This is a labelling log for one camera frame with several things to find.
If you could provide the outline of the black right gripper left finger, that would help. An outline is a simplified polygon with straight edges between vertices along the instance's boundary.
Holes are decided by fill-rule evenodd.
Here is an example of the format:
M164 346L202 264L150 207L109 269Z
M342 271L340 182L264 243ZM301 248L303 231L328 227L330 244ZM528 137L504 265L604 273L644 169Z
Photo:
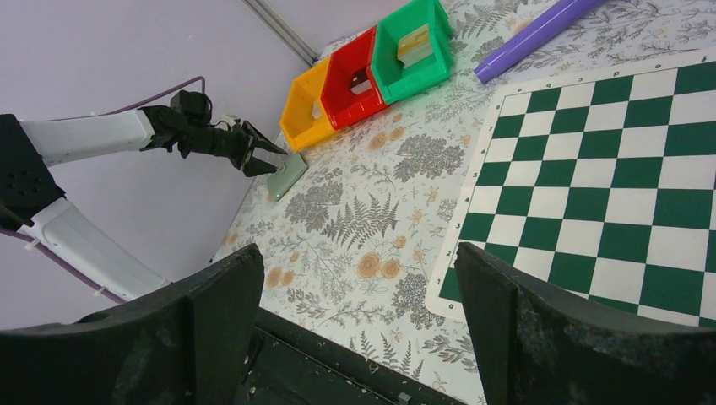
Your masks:
M1 333L4 404L231 404L263 290L254 244L72 324Z

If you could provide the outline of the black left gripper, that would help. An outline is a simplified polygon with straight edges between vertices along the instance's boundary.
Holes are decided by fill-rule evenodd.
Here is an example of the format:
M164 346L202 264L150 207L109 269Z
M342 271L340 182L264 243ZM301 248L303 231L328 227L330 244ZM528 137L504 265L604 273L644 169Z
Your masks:
M169 105L150 105L140 109L155 134L143 150L177 149L183 158L191 153L227 158L246 177L273 174L277 167L250 155L251 149L274 154L288 153L274 144L249 121L241 122L245 134L214 127L210 124L213 105L200 92L181 90Z

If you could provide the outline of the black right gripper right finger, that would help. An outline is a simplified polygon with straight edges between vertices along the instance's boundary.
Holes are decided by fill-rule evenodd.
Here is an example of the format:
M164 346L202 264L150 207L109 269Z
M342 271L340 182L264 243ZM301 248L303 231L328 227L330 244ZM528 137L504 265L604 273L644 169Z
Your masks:
M712 328L587 300L467 242L455 270L488 403L714 403Z

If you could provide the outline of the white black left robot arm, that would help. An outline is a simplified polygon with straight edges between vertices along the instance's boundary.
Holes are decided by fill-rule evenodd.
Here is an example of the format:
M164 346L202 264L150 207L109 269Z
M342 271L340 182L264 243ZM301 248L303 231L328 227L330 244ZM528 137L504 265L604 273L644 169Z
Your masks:
M204 172L175 175L166 167L131 161L133 179L120 184L118 159L135 152L177 151L227 159L246 177L273 174L276 167L254 156L279 153L250 122L232 117L211 123L212 104L199 92L178 92L169 105L147 105L98 116L50 121L1 117L1 227L40 246L72 273L122 301L166 285L155 271L93 224L69 193L84 193L82 205L137 223L140 242L172 273L194 266L207 239L191 242L191 230L206 230L208 192L218 184Z

